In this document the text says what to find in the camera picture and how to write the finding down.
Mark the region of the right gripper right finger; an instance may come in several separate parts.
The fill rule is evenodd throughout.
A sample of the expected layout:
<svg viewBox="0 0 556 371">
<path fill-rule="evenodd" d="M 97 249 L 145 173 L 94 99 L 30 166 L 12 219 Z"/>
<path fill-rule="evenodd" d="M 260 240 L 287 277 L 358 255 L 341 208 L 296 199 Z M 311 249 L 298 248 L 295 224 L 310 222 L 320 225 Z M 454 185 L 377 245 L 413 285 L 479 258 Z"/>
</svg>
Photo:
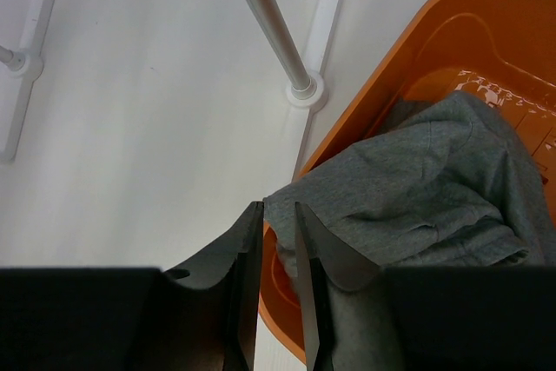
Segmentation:
<svg viewBox="0 0 556 371">
<path fill-rule="evenodd" d="M 369 368 L 368 307 L 380 268 L 300 202 L 295 204 L 295 253 L 307 369 Z"/>
</svg>

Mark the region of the grey shorts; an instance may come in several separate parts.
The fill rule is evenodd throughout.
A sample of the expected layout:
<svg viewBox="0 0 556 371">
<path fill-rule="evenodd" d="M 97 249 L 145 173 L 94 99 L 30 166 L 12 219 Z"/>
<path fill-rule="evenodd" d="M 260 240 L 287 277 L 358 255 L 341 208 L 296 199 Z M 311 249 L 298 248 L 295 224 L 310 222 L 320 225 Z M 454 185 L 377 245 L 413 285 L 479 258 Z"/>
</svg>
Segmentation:
<svg viewBox="0 0 556 371">
<path fill-rule="evenodd" d="M 456 91 L 395 104 L 379 135 L 269 195 L 265 219 L 296 293 L 298 202 L 380 268 L 357 370 L 552 370 L 546 184 L 499 111 Z"/>
</svg>

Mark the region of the orange plastic basket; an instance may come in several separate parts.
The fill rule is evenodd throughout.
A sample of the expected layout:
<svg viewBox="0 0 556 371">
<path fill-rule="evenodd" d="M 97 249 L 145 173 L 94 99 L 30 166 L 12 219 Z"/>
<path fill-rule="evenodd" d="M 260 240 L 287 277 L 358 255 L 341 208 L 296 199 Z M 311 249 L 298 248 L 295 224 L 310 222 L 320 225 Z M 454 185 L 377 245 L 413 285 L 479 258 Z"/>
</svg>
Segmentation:
<svg viewBox="0 0 556 371">
<path fill-rule="evenodd" d="M 546 178 L 555 224 L 555 0 L 427 1 L 293 182 L 379 135 L 395 104 L 437 103 L 456 91 L 516 131 Z M 299 296 L 276 250 L 266 223 L 260 314 L 304 365 Z"/>
</svg>

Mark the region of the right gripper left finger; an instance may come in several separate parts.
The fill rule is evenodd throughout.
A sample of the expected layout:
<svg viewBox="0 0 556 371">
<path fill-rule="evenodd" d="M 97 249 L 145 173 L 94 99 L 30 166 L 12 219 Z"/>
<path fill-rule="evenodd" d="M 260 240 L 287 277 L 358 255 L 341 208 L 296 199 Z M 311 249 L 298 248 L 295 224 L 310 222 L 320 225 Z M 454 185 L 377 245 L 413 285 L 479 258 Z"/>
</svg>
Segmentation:
<svg viewBox="0 0 556 371">
<path fill-rule="evenodd" d="M 165 271 L 170 369 L 253 369 L 263 212 L 262 202 L 251 202 L 228 231 Z"/>
</svg>

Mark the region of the metal clothes rack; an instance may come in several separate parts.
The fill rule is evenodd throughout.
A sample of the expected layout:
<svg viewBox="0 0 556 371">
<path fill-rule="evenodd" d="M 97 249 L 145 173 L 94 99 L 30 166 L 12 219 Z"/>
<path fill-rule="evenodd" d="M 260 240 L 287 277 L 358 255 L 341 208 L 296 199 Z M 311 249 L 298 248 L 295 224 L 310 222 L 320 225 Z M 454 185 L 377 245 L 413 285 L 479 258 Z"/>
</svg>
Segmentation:
<svg viewBox="0 0 556 371">
<path fill-rule="evenodd" d="M 14 159 L 30 93 L 43 72 L 44 38 L 55 0 L 31 0 L 17 50 L 1 49 L 1 66 L 14 78 L 1 94 L 1 159 Z M 276 145 L 278 156 L 271 179 L 279 185 L 292 182 L 301 168 L 308 133 L 315 113 L 324 107 L 328 93 L 322 77 L 334 38 L 341 0 L 319 0 L 304 53 L 299 53 L 276 0 L 246 0 L 289 80 L 290 104 L 285 128 Z"/>
</svg>

